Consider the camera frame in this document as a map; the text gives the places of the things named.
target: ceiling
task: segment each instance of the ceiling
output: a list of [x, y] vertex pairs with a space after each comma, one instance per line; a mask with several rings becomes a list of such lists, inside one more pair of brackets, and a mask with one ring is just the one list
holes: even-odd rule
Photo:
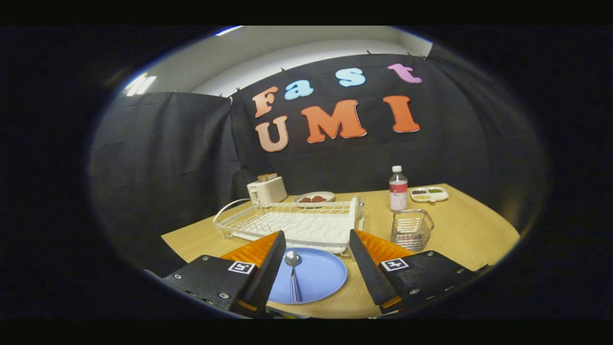
[[169, 54], [147, 70], [157, 76], [147, 92], [191, 91], [233, 66], [274, 52], [326, 40], [368, 39], [404, 45], [427, 55], [429, 42], [390, 26], [244, 26]]

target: table surface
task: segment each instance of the table surface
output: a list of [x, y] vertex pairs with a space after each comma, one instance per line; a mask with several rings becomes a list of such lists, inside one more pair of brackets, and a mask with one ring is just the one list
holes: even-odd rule
[[[408, 201], [409, 209], [426, 210], [434, 222], [432, 236], [424, 251], [435, 250], [474, 271], [486, 264], [496, 264], [519, 241], [517, 230], [487, 206], [450, 185], [432, 186], [445, 188], [449, 198], [436, 203], [417, 203], [409, 196]], [[359, 196], [364, 202], [364, 231], [389, 240], [394, 217], [389, 209], [389, 191], [339, 193], [335, 201], [351, 201], [353, 196]], [[288, 196], [283, 202], [292, 202], [295, 197]], [[222, 219], [250, 206], [252, 204], [248, 201], [229, 209], [222, 214]], [[204, 254], [220, 257], [249, 243], [240, 238], [222, 238], [213, 224], [213, 217], [162, 235], [162, 238], [186, 262]], [[268, 306], [301, 316], [328, 319], [381, 315], [368, 293], [357, 263], [351, 257], [340, 258], [348, 269], [347, 281], [332, 296], [307, 304], [268, 302]]]

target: blue plate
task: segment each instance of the blue plate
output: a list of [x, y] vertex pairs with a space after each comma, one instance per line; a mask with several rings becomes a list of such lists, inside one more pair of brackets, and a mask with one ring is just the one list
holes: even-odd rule
[[336, 255], [312, 248], [287, 248], [300, 255], [300, 263], [295, 267], [296, 280], [302, 300], [292, 302], [289, 294], [292, 268], [281, 262], [272, 285], [268, 300], [282, 304], [310, 303], [330, 296], [340, 289], [347, 280], [347, 267]]

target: toaster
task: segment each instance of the toaster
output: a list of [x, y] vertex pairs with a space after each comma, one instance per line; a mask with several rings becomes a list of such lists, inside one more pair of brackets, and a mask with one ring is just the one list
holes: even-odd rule
[[264, 182], [252, 182], [247, 185], [247, 189], [253, 204], [280, 203], [287, 198], [287, 191], [281, 176]]

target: ceiling light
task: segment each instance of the ceiling light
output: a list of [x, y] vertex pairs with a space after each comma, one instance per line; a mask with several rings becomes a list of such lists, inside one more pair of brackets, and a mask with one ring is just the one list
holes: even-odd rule
[[230, 31], [234, 31], [236, 29], [242, 28], [243, 26], [244, 25], [233, 26], [233, 27], [231, 27], [229, 29], [225, 29], [224, 31], [221, 31], [220, 33], [215, 34], [215, 36], [221, 36], [221, 35], [227, 34]]
[[151, 85], [151, 83], [153, 83], [153, 81], [155, 80], [155, 78], [157, 77], [149, 77], [147, 78], [147, 80], [145, 80], [145, 82], [143, 83], [143, 85], [140, 86], [139, 90], [136, 91], [137, 95], [142, 95], [145, 93], [145, 91], [147, 90], [147, 88]]
[[140, 77], [134, 79], [134, 81], [126, 87], [130, 89], [126, 96], [130, 97], [134, 95], [142, 95], [145, 93], [147, 88], [151, 86], [151, 83], [153, 83], [153, 81], [157, 78], [153, 76], [147, 77], [146, 75], [146, 73], [142, 74]]

